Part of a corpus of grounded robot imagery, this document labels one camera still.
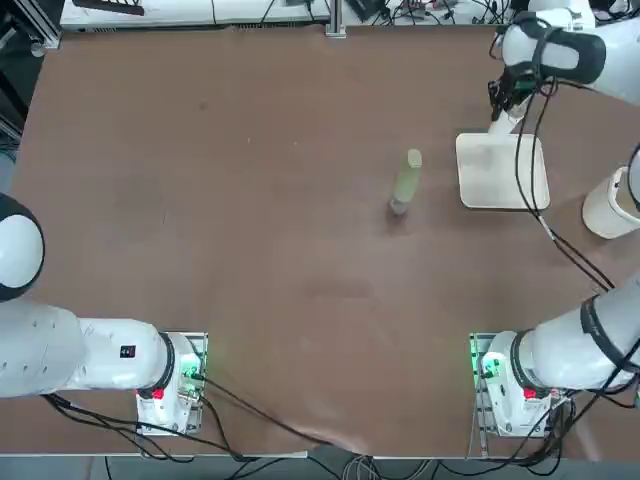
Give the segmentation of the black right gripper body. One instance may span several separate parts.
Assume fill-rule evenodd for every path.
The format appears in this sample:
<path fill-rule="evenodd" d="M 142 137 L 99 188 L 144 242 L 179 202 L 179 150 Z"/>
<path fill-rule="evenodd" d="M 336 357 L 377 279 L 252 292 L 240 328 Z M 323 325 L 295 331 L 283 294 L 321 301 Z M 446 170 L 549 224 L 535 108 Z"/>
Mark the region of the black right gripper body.
<path fill-rule="evenodd" d="M 514 73 L 505 69 L 501 85 L 504 100 L 527 100 L 537 89 L 536 77 L 531 71 Z"/>

